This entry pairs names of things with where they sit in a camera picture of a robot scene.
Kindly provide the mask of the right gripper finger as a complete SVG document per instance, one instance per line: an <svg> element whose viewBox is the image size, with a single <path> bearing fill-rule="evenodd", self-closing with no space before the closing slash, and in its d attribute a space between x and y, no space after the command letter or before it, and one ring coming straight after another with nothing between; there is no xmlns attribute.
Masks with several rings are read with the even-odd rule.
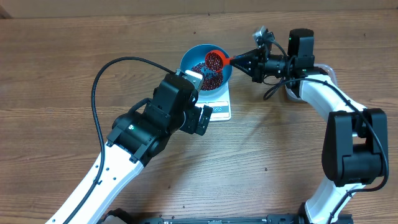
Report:
<svg viewBox="0 0 398 224"><path fill-rule="evenodd" d="M250 50L241 55L236 55L229 61L230 64L249 63L257 58L258 49Z"/></svg>
<svg viewBox="0 0 398 224"><path fill-rule="evenodd" d="M232 60L229 64L250 77L254 76L257 65L257 63L251 62L250 60Z"/></svg>

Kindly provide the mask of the orange measuring scoop blue handle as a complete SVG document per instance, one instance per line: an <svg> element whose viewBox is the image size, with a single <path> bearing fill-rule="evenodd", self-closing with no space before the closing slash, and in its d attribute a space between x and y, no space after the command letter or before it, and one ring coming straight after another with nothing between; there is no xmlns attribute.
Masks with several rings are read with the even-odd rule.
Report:
<svg viewBox="0 0 398 224"><path fill-rule="evenodd" d="M225 67L231 66L233 57L227 57L220 50L211 50L205 55L205 65L213 72L221 72Z"/></svg>

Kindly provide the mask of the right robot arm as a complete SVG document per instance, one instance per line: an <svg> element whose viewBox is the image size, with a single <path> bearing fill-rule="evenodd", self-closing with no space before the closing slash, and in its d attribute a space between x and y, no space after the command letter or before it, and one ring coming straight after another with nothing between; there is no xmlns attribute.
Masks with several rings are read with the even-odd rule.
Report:
<svg viewBox="0 0 398 224"><path fill-rule="evenodd" d="M389 178L387 116L380 108L368 109L343 93L324 68L315 65L314 32L293 29L288 49L278 47L272 32L261 27L253 34L257 48L227 59L231 65L263 82L279 78L264 94L270 98L284 86L299 100L311 105L327 122L322 149L325 174L313 196L296 215L268 215L268 223L352 223L340 212L359 192L381 190Z"/></svg>

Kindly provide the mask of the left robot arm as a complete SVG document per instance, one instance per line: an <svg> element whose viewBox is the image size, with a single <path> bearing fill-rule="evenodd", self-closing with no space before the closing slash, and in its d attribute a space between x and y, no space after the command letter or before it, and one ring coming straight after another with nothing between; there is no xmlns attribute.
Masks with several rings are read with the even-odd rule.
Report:
<svg viewBox="0 0 398 224"><path fill-rule="evenodd" d="M197 107L203 75L186 70L165 76L154 90L119 116L100 153L49 223L97 223L113 200L162 152L176 130L204 135L212 108Z"/></svg>

